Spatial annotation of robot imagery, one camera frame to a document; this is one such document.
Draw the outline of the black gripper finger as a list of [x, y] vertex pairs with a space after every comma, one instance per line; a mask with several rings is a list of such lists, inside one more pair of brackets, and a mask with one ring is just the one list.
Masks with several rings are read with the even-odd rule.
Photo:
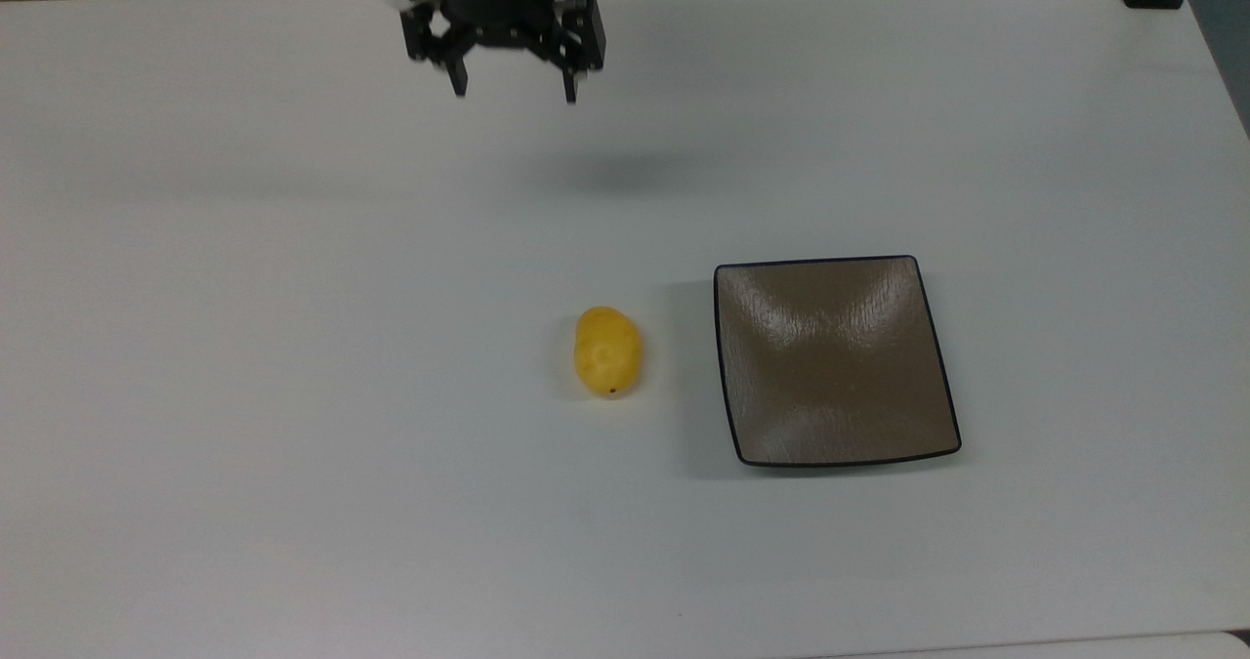
[[568, 104], [578, 103], [579, 85], [602, 71], [606, 35], [599, 0], [546, 0], [535, 33], [535, 55], [562, 76]]
[[472, 31], [455, 24], [444, 33], [434, 33], [432, 23], [438, 8], [425, 3], [400, 14], [402, 43], [412, 63], [429, 63], [445, 73], [455, 96], [464, 98], [468, 90], [465, 56], [472, 50]]

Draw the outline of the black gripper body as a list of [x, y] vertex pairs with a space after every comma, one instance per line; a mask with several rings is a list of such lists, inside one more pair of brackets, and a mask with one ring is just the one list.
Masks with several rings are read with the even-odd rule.
[[559, 53], [554, 0], [440, 0], [449, 23], [442, 49], [465, 53], [475, 45]]

